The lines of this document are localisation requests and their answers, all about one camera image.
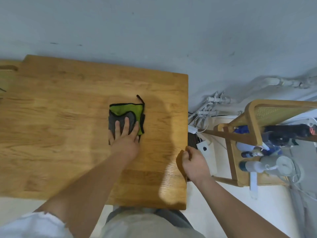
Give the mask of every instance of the gray pants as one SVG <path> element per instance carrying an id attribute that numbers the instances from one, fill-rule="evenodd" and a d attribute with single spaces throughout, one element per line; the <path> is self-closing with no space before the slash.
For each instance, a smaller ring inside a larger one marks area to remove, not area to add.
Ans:
<path id="1" fill-rule="evenodd" d="M 106 224 L 116 215 L 120 214 L 121 212 L 127 210 L 133 210 L 134 207 L 123 207 L 120 206 L 111 212 L 107 218 Z M 171 223 L 173 226 L 180 227 L 180 228 L 191 228 L 193 229 L 192 225 L 186 219 L 186 217 L 180 212 L 179 210 L 168 210 L 168 209 L 153 209 L 151 212 L 157 216 L 160 216 Z"/>

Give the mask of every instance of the forearm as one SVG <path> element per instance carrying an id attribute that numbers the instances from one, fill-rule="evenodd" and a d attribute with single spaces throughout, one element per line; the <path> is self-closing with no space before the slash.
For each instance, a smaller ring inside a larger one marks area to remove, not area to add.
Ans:
<path id="1" fill-rule="evenodd" d="M 206 199 L 228 238 L 288 237 L 227 192 L 211 176 L 197 181 L 195 185 Z"/>
<path id="2" fill-rule="evenodd" d="M 124 157 L 112 155 L 74 183 L 47 200 L 36 212 L 44 211 L 66 223 L 75 238 L 93 231 L 113 184 L 119 178 Z"/>

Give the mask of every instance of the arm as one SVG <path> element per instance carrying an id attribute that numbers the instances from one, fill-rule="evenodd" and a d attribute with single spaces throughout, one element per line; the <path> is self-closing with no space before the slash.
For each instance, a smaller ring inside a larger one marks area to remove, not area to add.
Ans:
<path id="1" fill-rule="evenodd" d="M 57 216 L 75 238 L 90 236 L 114 183 L 139 152 L 139 124 L 135 124 L 129 135 L 129 118 L 125 118 L 122 134 L 119 121 L 115 125 L 115 139 L 109 131 L 111 155 L 35 211 Z"/>
<path id="2" fill-rule="evenodd" d="M 199 150 L 186 147 L 183 167 L 204 196 L 228 238 L 288 237 L 214 181 Z"/>

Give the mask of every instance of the microfiber cleaning cloth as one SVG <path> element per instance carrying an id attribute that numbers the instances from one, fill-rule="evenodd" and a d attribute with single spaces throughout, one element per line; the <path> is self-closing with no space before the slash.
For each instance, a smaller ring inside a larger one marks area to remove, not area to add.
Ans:
<path id="1" fill-rule="evenodd" d="M 129 126 L 129 134 L 132 132 L 133 127 L 136 121 L 139 121 L 139 131 L 138 135 L 144 134 L 143 124 L 144 124 L 144 107 L 145 103 L 137 95 L 137 98 L 141 100 L 142 103 L 114 103 L 109 106 L 109 129 L 111 130 L 113 136 L 115 131 L 115 122 L 119 120 L 120 122 L 120 131 L 122 133 L 124 127 L 124 119 L 125 117 L 129 118 L 130 126 Z"/>

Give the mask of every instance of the white sleeve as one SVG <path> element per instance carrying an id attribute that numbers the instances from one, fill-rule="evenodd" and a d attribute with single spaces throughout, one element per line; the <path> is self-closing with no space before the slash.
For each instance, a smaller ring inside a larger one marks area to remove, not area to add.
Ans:
<path id="1" fill-rule="evenodd" d="M 29 213 L 0 227 L 1 238 L 73 238 L 65 224 L 49 213 Z"/>

